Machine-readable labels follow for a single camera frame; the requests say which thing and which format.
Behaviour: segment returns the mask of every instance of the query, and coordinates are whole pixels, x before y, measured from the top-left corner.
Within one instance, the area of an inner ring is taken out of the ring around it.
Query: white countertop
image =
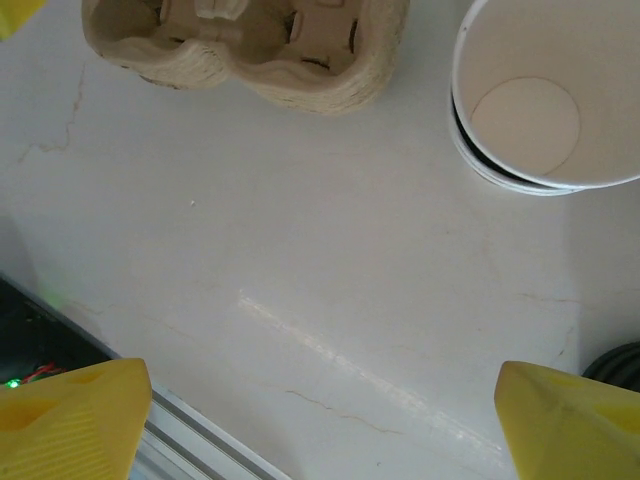
[[[0,46],[0,269],[296,480],[514,479],[500,365],[640,336],[640,184],[489,185],[445,117],[468,5],[415,0],[372,107],[150,85],[50,2]]]

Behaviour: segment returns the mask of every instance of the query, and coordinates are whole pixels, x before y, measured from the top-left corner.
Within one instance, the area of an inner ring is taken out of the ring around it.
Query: paper cup
[[[527,189],[640,178],[639,91],[637,0],[476,0],[458,34],[459,131]]]

